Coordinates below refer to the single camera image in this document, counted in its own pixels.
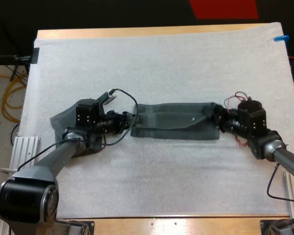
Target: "black background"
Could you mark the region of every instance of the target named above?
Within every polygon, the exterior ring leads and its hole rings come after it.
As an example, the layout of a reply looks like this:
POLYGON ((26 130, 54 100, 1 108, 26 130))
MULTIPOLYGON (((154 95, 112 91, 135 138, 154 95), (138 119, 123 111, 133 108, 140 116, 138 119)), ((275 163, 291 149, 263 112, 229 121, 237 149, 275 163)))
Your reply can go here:
POLYGON ((282 23, 294 55, 294 0, 257 0, 257 9, 259 20, 198 20, 188 0, 0 0, 0 55, 31 54, 39 29, 270 22, 282 23))

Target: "wooden table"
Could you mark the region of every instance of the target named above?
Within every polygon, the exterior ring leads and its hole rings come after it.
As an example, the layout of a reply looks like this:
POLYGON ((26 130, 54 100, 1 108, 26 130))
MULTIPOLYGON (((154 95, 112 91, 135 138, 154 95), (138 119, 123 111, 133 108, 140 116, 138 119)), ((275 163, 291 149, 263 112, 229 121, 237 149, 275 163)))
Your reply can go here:
MULTIPOLYGON (((151 36, 242 30, 261 25, 263 24, 39 30, 37 38, 77 39, 151 36)), ((95 223, 96 235, 260 235, 260 220, 283 218, 288 218, 288 215, 177 215, 155 218, 104 218, 91 220, 95 223)))

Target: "red panel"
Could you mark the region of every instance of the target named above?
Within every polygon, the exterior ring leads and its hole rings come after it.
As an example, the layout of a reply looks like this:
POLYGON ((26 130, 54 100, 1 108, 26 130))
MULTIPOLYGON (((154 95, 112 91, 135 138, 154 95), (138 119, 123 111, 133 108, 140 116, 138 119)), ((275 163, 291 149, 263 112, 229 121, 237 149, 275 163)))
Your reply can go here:
POLYGON ((255 0, 190 0, 197 19, 258 19, 255 0))

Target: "white foam sheet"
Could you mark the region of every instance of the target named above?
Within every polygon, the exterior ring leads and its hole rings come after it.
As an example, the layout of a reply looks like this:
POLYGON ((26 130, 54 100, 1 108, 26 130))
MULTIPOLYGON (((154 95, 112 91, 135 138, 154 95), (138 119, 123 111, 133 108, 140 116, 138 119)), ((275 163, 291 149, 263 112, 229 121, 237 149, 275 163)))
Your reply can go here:
MULTIPOLYGON (((144 104, 223 103, 244 91, 262 102, 268 127, 294 152, 294 86, 285 44, 273 40, 279 35, 281 25, 271 23, 232 32, 37 39, 20 133, 40 136, 42 150, 54 143, 50 117, 111 88, 144 104)), ((131 111, 133 102, 119 93, 104 108, 131 111)), ((57 177, 58 217, 288 213, 285 202, 266 195, 273 168, 230 134, 218 141, 126 136, 64 167, 57 177)), ((282 170, 271 193, 285 196, 282 170)))

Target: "blue clip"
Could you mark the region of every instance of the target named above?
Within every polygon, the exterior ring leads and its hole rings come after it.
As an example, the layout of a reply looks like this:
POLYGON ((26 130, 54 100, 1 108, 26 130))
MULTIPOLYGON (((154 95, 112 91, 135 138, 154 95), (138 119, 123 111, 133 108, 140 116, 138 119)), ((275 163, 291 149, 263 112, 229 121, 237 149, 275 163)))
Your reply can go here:
POLYGON ((289 35, 279 36, 274 39, 275 42, 284 41, 286 45, 288 44, 289 40, 290 40, 289 35))

